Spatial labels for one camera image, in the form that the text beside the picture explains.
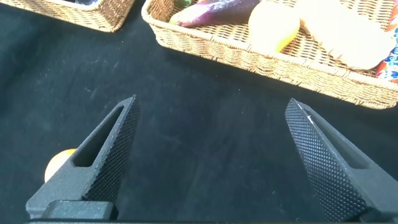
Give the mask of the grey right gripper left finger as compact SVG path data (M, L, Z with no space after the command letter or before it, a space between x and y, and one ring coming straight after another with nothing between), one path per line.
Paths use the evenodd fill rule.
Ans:
M25 205L31 219L112 220L140 117L136 96L118 103Z

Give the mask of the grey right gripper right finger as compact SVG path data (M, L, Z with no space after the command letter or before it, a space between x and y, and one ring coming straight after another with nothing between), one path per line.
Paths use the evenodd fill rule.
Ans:
M306 104L290 99L285 120L328 221L397 221L393 177Z

